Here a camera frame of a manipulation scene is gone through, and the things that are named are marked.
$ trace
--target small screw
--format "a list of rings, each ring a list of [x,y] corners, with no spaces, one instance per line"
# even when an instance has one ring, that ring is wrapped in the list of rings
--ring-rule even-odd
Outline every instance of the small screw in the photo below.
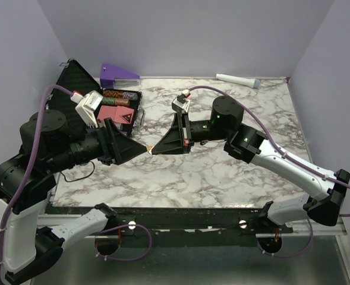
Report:
[[[247,228],[247,222],[245,220],[239,221],[239,227],[241,229],[246,229]]]
[[[130,226],[128,227],[130,230],[134,230],[135,229],[135,225],[136,225],[135,221],[129,221],[128,224],[130,224]]]

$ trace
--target white marker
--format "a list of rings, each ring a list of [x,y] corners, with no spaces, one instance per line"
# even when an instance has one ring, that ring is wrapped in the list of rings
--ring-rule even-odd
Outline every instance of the white marker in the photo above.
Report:
[[[258,88],[260,85],[260,81],[255,78],[249,79],[249,78],[236,77],[236,76],[230,76],[225,74],[216,74],[216,78],[222,81],[246,85],[251,88]]]

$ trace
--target marble table surface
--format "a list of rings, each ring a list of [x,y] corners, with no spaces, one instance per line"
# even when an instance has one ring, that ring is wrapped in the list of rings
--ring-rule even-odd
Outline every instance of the marble table surface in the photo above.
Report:
[[[207,85],[229,93],[249,107],[268,127],[275,141],[308,160],[301,128],[285,80],[262,80],[259,89],[212,79],[148,78],[141,80],[146,119],[134,139],[155,145],[171,126],[171,101],[183,89]],[[217,94],[195,90],[190,97],[190,120],[208,119]],[[243,123],[260,127],[248,114]],[[196,144],[190,154],[151,156],[142,154],[116,166],[94,161],[91,177],[66,183],[59,178],[54,206],[92,207],[262,207],[277,197],[291,197],[301,190],[278,175],[246,164],[223,151],[223,141]],[[88,174],[90,164],[66,170],[68,179]]]

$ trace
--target light purple wall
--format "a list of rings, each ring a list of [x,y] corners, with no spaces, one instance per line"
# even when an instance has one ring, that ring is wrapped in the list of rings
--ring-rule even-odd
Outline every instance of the light purple wall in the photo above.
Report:
[[[333,0],[38,0],[64,51],[140,75],[289,76]]]
[[[36,0],[0,1],[0,164],[18,153],[20,125],[66,60]]]
[[[332,5],[292,74],[291,93],[314,161],[350,171],[350,0]],[[350,191],[342,212],[350,212]],[[345,225],[350,240],[350,218]]]

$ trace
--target black robot arm segment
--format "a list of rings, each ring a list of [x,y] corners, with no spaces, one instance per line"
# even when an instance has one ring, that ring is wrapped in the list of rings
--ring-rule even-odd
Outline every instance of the black robot arm segment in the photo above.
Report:
[[[27,155],[32,148],[36,118],[34,114],[20,128],[21,152]],[[47,110],[43,125],[36,166],[51,172],[70,169],[93,159],[107,165],[122,164],[146,151],[145,146],[123,136],[111,119],[83,134],[68,127],[64,114]]]
[[[188,113],[177,112],[170,130],[151,153],[184,154],[190,152],[194,143],[225,140],[241,127],[243,115],[243,108],[230,96],[220,96],[213,101],[209,120],[190,121]]]

